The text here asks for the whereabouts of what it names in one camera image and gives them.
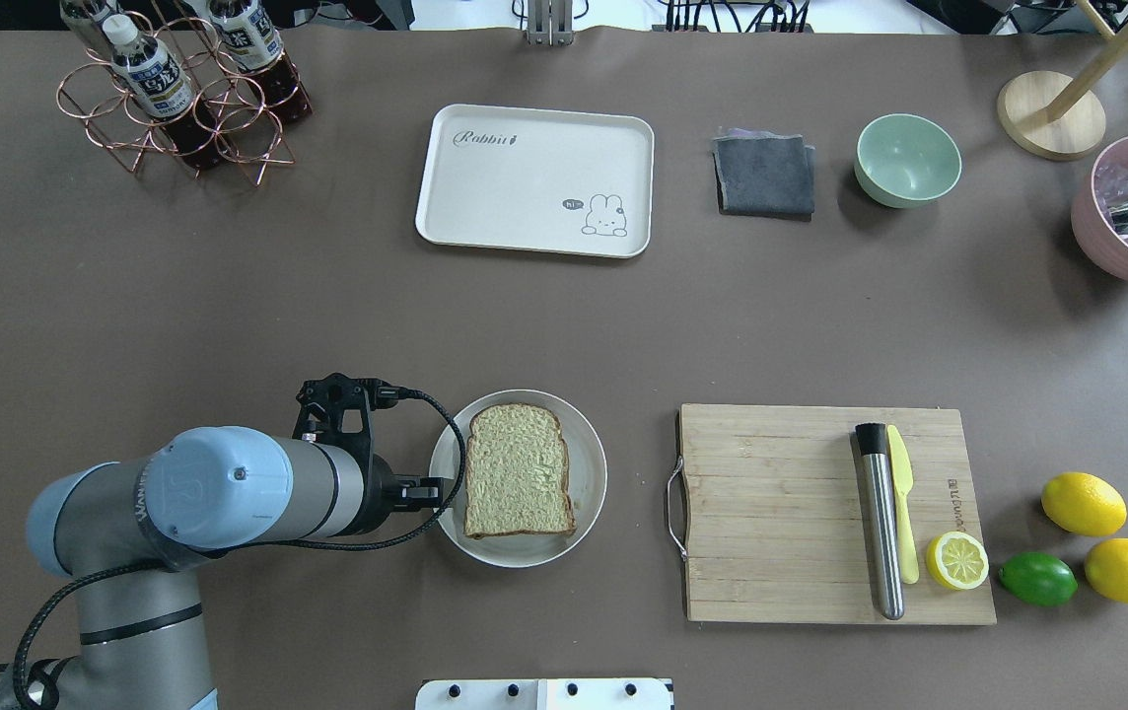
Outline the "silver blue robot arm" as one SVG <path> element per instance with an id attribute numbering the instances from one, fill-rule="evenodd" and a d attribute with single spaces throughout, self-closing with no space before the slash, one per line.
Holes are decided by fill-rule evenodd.
<path id="1" fill-rule="evenodd" d="M 0 709 L 214 709 L 199 566 L 249 545 L 331 547 L 397 509 L 442 512 L 457 490 L 237 426 L 60 479 L 25 531 L 42 569 L 71 579 L 81 652 L 53 670 L 29 664 L 35 617 L 1 675 Z"/>

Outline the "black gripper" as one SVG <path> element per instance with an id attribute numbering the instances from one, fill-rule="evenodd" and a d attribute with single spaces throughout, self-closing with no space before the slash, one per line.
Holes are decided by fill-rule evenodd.
<path id="1" fill-rule="evenodd" d="M 400 511 L 423 511 L 444 505 L 444 477 L 397 477 L 381 456 L 371 456 L 363 471 L 363 496 L 358 508 L 358 533 L 380 528 L 394 511 L 398 496 Z"/>

